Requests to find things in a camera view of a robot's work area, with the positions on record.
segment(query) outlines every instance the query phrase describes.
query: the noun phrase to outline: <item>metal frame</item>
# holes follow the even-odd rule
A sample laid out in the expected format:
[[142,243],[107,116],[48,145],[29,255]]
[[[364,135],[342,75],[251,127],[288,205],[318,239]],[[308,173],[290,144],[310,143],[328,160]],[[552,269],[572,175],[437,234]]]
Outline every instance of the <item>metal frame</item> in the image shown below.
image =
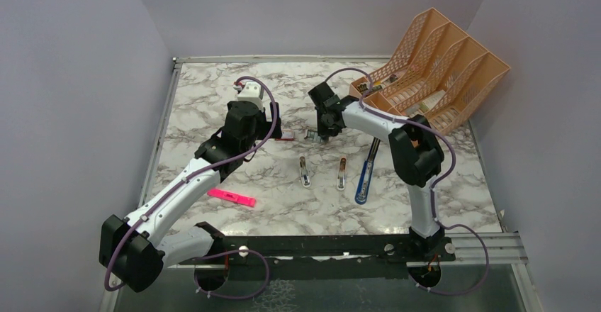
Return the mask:
[[[178,57],[174,58],[174,69],[169,83],[167,99],[163,108],[163,114],[157,134],[155,136],[156,148],[153,149],[151,160],[145,175],[144,184],[140,195],[139,206],[145,203],[145,200],[152,190],[156,171],[161,155],[163,140],[169,124],[169,117],[175,92],[181,74],[181,68],[184,63],[209,63],[209,62],[387,62],[390,56],[322,56],[322,55],[235,55],[235,56],[214,56],[214,57]],[[461,266],[484,264],[485,258],[482,247],[478,239],[472,234],[452,233],[447,234],[453,241],[456,248],[456,260],[453,262],[441,262],[442,266]],[[517,288],[520,292],[524,306],[527,312],[542,312],[539,297],[535,286],[532,283],[532,277],[528,270],[528,258],[524,250],[522,241],[518,233],[482,233],[480,236],[484,239],[488,248],[491,264],[511,264],[514,272]],[[425,262],[407,262],[407,267],[418,267],[426,264]],[[219,264],[177,264],[169,267],[170,269],[222,269]],[[118,284],[120,280],[111,275],[112,285]],[[114,311],[117,304],[119,291],[104,291],[99,311]]]

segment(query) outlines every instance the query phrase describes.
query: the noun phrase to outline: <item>marble tabletop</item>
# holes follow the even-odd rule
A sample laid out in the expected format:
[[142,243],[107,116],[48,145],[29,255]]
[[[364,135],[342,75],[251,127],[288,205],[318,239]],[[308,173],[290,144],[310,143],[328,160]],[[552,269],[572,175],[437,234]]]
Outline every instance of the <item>marble tabletop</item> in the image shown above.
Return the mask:
[[[321,145],[303,139],[316,127],[315,109],[307,91],[341,67],[371,72],[380,62],[260,62],[184,64],[152,194],[182,171],[198,146],[223,125],[227,102],[235,100],[232,83],[241,76],[258,77],[279,102],[282,128],[293,129],[296,140],[270,140],[218,188],[257,199],[254,208],[203,195],[173,225],[170,234],[207,221],[226,235],[349,235],[407,233],[411,213],[406,185],[393,170],[390,148],[381,143],[367,202],[354,195],[372,137],[345,129]],[[343,72],[330,81],[339,96],[359,77]],[[457,166],[437,186],[441,220],[464,223],[478,232],[500,232],[476,146],[468,126],[450,136]],[[450,154],[442,146],[446,169]],[[312,186],[299,181],[298,158],[308,160]],[[335,187],[339,159],[347,157],[347,186]]]

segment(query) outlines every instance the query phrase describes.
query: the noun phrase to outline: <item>purple hose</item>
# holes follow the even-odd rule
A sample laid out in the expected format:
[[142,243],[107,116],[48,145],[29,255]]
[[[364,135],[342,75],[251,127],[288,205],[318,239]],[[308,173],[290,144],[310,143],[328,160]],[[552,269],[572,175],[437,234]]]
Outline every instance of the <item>purple hose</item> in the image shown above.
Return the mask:
[[[263,84],[263,82],[261,82],[260,80],[258,80],[255,77],[251,77],[251,76],[243,76],[240,77],[238,79],[236,79],[235,84],[238,84],[239,82],[241,82],[242,80],[252,80],[253,82],[258,83],[259,85],[261,85],[261,87],[263,88],[263,90],[265,90],[265,92],[267,93],[267,96],[269,96],[269,99],[272,102],[272,115],[273,117],[277,117],[278,116],[278,106],[276,105],[276,99],[274,99],[274,95],[271,93],[271,91],[269,91],[269,88],[267,88],[267,85]],[[261,142],[259,142],[259,144],[255,145],[254,147],[252,147],[250,150],[243,152],[242,154],[238,155],[238,156],[234,156],[231,158],[228,158],[227,160],[223,160],[223,161],[219,161],[217,163],[213,163],[211,165],[208,165],[200,170],[196,170],[195,172],[190,173],[190,175],[186,176],[186,179],[188,181],[191,181],[194,177],[196,177],[199,174],[202,174],[210,169],[214,169],[216,167],[219,167],[221,165],[225,165],[227,163],[233,162],[235,160],[239,160],[241,158],[246,157],[247,155],[250,155],[251,153],[257,151],[261,146],[263,146],[263,144],[265,144],[265,142],[267,142],[267,140],[271,137],[271,134],[274,133],[274,130],[276,129],[276,124],[277,124],[277,119],[273,119],[271,122],[271,127],[269,128],[269,132],[267,133],[267,135],[265,136],[265,138],[263,138],[263,140],[261,140]],[[148,209],[148,211],[146,211],[146,213],[143,216],[149,216],[151,215],[154,211],[156,211],[177,189],[179,189],[181,186],[183,186],[185,184],[185,182],[178,182],[176,185],[174,185],[167,193],[165,193],[165,195],[163,195],[158,201],[157,203],[153,204],[152,207],[150,207]],[[111,280],[111,272],[113,271],[113,267],[115,266],[115,262],[117,261],[117,256],[119,254],[119,252],[121,251],[121,249],[123,248],[123,246],[125,245],[125,242],[127,242],[127,239],[130,237],[130,235],[132,235],[132,233],[134,232],[134,230],[136,230],[136,228],[140,227],[140,225],[142,225],[142,223],[144,223],[144,221],[138,220],[136,221],[131,227],[130,229],[125,233],[125,235],[123,236],[123,238],[121,239],[121,241],[119,241],[119,243],[117,244],[117,247],[115,248],[115,251],[113,252],[113,255],[111,256],[111,259],[108,261],[108,266],[106,266],[106,273],[104,274],[104,289],[106,289],[107,291],[116,291],[118,289],[120,289],[121,287],[123,287],[125,284],[121,283],[117,286],[113,286],[111,287],[110,284],[110,280]]]
[[359,106],[363,110],[371,113],[372,115],[378,116],[380,118],[384,118],[386,120],[389,120],[389,121],[392,121],[392,122],[396,122],[396,123],[404,123],[404,124],[409,124],[409,125],[412,125],[412,126],[417,126],[418,128],[421,128],[421,129],[423,129],[423,130],[425,130],[425,131],[427,131],[429,133],[432,133],[436,137],[438,137],[440,140],[442,140],[442,142],[444,144],[446,144],[446,146],[449,149],[449,152],[451,153],[451,166],[449,167],[449,169],[445,173],[443,173],[438,178],[436,178],[432,182],[432,185],[429,188],[430,189],[430,204],[432,205],[432,217],[434,218],[434,220],[436,221],[436,223],[438,223],[438,225],[440,226],[440,228],[443,228],[445,230],[451,230],[451,229],[455,229],[457,227],[462,227],[462,228],[467,229],[470,233],[474,234],[474,236],[478,239],[478,241],[480,241],[480,243],[482,244],[482,248],[484,249],[484,257],[486,259],[486,267],[485,267],[484,275],[482,276],[482,278],[480,279],[480,281],[476,285],[474,285],[470,289],[467,289],[467,290],[464,290],[464,291],[459,291],[459,292],[439,291],[439,290],[436,290],[436,289],[431,289],[431,288],[424,287],[424,286],[418,284],[417,282],[416,282],[416,286],[420,287],[421,289],[424,289],[424,290],[426,290],[426,291],[428,291],[430,293],[440,294],[442,296],[460,296],[460,295],[463,295],[463,294],[471,293],[472,291],[475,291],[476,289],[479,289],[484,284],[484,281],[488,277],[488,271],[490,269],[490,260],[488,258],[488,248],[486,247],[486,244],[484,243],[484,240],[482,240],[482,237],[479,236],[475,232],[475,230],[469,228],[467,225],[463,225],[463,224],[457,223],[455,225],[447,227],[447,226],[443,225],[442,222],[440,222],[439,219],[438,219],[438,217],[436,216],[436,198],[434,196],[434,187],[440,181],[442,181],[443,179],[445,179],[446,177],[448,177],[449,174],[451,174],[451,172],[453,171],[453,169],[455,169],[455,165],[457,163],[457,156],[455,155],[455,149],[453,148],[453,146],[451,145],[451,143],[441,133],[439,133],[438,131],[436,131],[436,130],[434,130],[432,128],[429,128],[427,126],[424,126],[424,125],[419,124],[419,123],[414,122],[414,121],[409,121],[409,120],[406,120],[406,119],[401,119],[401,118],[396,118],[396,117],[392,117],[392,116],[386,115],[384,113],[381,113],[380,111],[373,110],[368,105],[365,105],[365,103],[363,102],[363,99],[370,92],[369,90],[371,90],[371,88],[373,87],[373,79],[371,78],[371,76],[367,72],[363,71],[362,69],[358,69],[356,67],[345,67],[343,69],[339,69],[339,70],[334,71],[330,76],[328,76],[325,79],[325,81],[327,82],[335,74],[337,74],[339,72],[342,72],[342,71],[357,71],[357,72],[362,73],[363,75],[365,75],[365,77],[369,81],[369,88],[368,88],[368,90],[365,91],[361,95],[361,98],[359,98]]
[[198,287],[198,291],[208,294],[209,296],[217,296],[219,298],[224,298],[224,299],[229,299],[229,300],[246,300],[246,299],[254,298],[257,294],[260,294],[261,292],[263,292],[263,290],[265,290],[265,288],[267,288],[267,284],[269,284],[269,264],[267,263],[267,259],[265,259],[265,257],[261,253],[255,251],[255,250],[228,250],[227,252],[202,257],[201,260],[209,260],[209,259],[214,259],[216,257],[222,257],[225,255],[241,253],[241,252],[248,252],[248,253],[254,254],[257,257],[259,257],[261,259],[261,261],[265,264],[265,280],[263,281],[263,284],[261,285],[261,287],[259,287],[259,289],[257,289],[253,293],[247,294],[245,296],[228,296],[226,294],[212,293],[212,291],[205,291],[204,289],[202,289],[201,285],[198,284],[198,281],[196,281],[196,276],[195,276],[194,284],[196,284],[196,287]]

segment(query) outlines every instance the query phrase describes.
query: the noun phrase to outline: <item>purple cable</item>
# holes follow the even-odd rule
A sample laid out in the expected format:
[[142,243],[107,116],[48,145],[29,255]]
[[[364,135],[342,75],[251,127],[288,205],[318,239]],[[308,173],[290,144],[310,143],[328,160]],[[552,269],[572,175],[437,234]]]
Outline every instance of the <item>purple cable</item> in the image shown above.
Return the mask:
[[[271,103],[273,104],[272,105],[273,111],[271,114],[273,115],[273,117],[277,117],[278,116],[278,106],[276,105],[276,99],[274,98],[274,95],[271,93],[271,91],[269,91],[269,89],[267,88],[267,85],[263,84],[263,82],[261,82],[257,78],[251,77],[251,76],[240,77],[240,78],[236,79],[235,84],[238,84],[242,80],[252,80],[253,82],[256,82],[259,85],[261,85],[263,90],[265,90],[265,92],[267,93],[267,96],[269,96]],[[216,167],[225,165],[225,164],[233,162],[235,160],[239,160],[239,159],[244,158],[247,155],[257,151],[261,146],[263,146],[263,144],[265,144],[265,142],[267,142],[267,140],[271,137],[271,134],[274,133],[274,130],[276,129],[276,124],[277,124],[277,119],[273,119],[271,122],[271,127],[269,128],[269,132],[267,133],[265,138],[263,138],[263,140],[261,140],[261,142],[259,142],[259,144],[255,145],[250,150],[243,152],[242,154],[240,154],[238,156],[234,156],[234,157],[228,158],[227,160],[219,161],[217,163],[208,165],[200,170],[196,170],[195,172],[190,173],[190,175],[188,175],[186,177],[186,179],[188,181],[191,181],[194,177],[206,172],[207,170],[214,169]],[[142,217],[149,216],[152,213],[154,213],[154,211],[156,211],[177,189],[179,189],[184,184],[185,184],[185,182],[181,181],[181,182],[178,182],[176,185],[174,185],[167,193],[165,193],[165,195],[163,195],[157,201],[157,203],[152,205],[152,207],[150,207],[148,209],[148,211],[146,211],[146,214],[144,214],[143,216],[140,217],[140,220],[136,221],[130,227],[130,229],[128,229],[128,231],[125,233],[125,235],[123,236],[121,241],[119,241],[119,243],[117,244],[117,247],[115,248],[115,251],[113,252],[113,255],[111,256],[111,259],[108,261],[108,266],[106,266],[106,273],[104,274],[104,289],[106,289],[107,291],[116,291],[116,290],[120,289],[121,287],[125,286],[124,283],[121,283],[121,284],[119,284],[117,286],[113,286],[113,287],[111,287],[111,284],[110,284],[111,273],[113,272],[113,267],[115,266],[115,262],[117,261],[117,256],[118,256],[119,252],[125,245],[125,242],[127,242],[130,235],[132,235],[134,230],[136,230],[136,228],[140,227],[140,225],[142,225],[142,223],[144,223],[144,221],[142,220]]]
[[482,244],[482,248],[484,249],[484,257],[486,259],[486,266],[485,266],[485,271],[484,271],[484,275],[482,276],[482,278],[480,279],[480,281],[474,285],[473,287],[471,287],[470,289],[464,290],[464,291],[459,291],[459,292],[445,292],[445,291],[439,291],[437,289],[432,289],[429,287],[424,287],[420,284],[418,284],[417,282],[415,282],[417,287],[420,287],[421,289],[424,289],[425,291],[428,291],[429,293],[434,293],[434,294],[439,294],[442,296],[460,296],[463,294],[468,294],[471,293],[472,291],[475,291],[476,289],[479,289],[483,284],[484,281],[486,281],[486,278],[488,277],[488,271],[490,269],[490,259],[488,258],[488,248],[486,247],[486,244],[484,243],[484,240],[482,240],[482,237],[479,236],[475,230],[469,228],[467,225],[461,224],[461,223],[457,223],[455,225],[451,225],[449,227],[445,226],[442,224],[442,222],[439,221],[438,216],[436,216],[436,198],[434,196],[434,187],[443,179],[445,179],[446,177],[449,176],[449,174],[451,174],[451,172],[453,171],[453,169],[455,169],[455,165],[457,163],[457,156],[455,155],[455,149],[453,148],[453,146],[451,145],[451,143],[438,131],[432,129],[432,128],[428,128],[427,126],[424,126],[422,124],[419,124],[417,122],[414,121],[408,121],[406,119],[400,119],[400,118],[396,118],[396,117],[392,117],[389,115],[386,115],[384,113],[382,113],[381,111],[377,111],[372,109],[370,106],[365,105],[363,102],[363,99],[365,98],[366,94],[369,93],[369,90],[371,90],[371,88],[373,87],[373,79],[371,78],[371,76],[363,71],[362,69],[358,69],[356,67],[345,67],[339,70],[334,71],[330,76],[328,76],[325,81],[327,82],[328,80],[330,80],[330,78],[332,78],[335,74],[342,72],[342,71],[357,71],[359,73],[362,73],[363,75],[365,75],[365,77],[367,78],[367,80],[369,81],[369,88],[367,89],[367,91],[365,91],[362,95],[361,98],[359,98],[359,106],[375,115],[378,116],[380,118],[384,118],[386,120],[395,122],[395,123],[404,123],[404,124],[409,124],[411,126],[417,126],[418,128],[421,128],[429,133],[434,134],[436,137],[438,137],[440,140],[442,140],[442,142],[444,144],[446,144],[446,146],[449,149],[449,152],[451,153],[451,166],[449,167],[449,169],[443,173],[442,175],[440,175],[438,178],[436,178],[433,182],[432,185],[430,186],[430,204],[432,205],[432,217],[434,218],[434,221],[436,221],[436,223],[438,223],[438,225],[440,226],[440,228],[443,228],[445,230],[451,230],[451,229],[455,229],[457,227],[462,227],[465,228],[466,230],[468,230],[470,233],[474,234],[474,236],[476,237],[476,239],[478,239],[478,241],[480,241],[480,244]]
[[257,294],[260,294],[261,292],[263,292],[263,290],[265,290],[265,288],[267,287],[267,284],[269,284],[269,264],[267,263],[267,259],[265,259],[265,257],[261,253],[255,251],[255,250],[228,250],[227,252],[202,257],[201,260],[215,259],[216,257],[222,257],[225,255],[241,253],[241,252],[245,252],[245,253],[248,252],[248,253],[254,254],[257,257],[259,257],[261,259],[261,261],[263,261],[263,263],[265,264],[265,280],[263,281],[263,284],[261,285],[261,287],[259,287],[259,289],[257,289],[253,293],[247,294],[245,296],[228,296],[226,294],[212,293],[212,291],[205,291],[204,289],[202,289],[201,285],[196,280],[196,276],[194,276],[194,284],[196,284],[196,287],[198,287],[198,291],[196,293],[198,293],[200,291],[209,296],[217,296],[218,298],[224,298],[224,299],[229,299],[229,300],[246,300],[246,299],[254,298],[255,296],[257,296]]

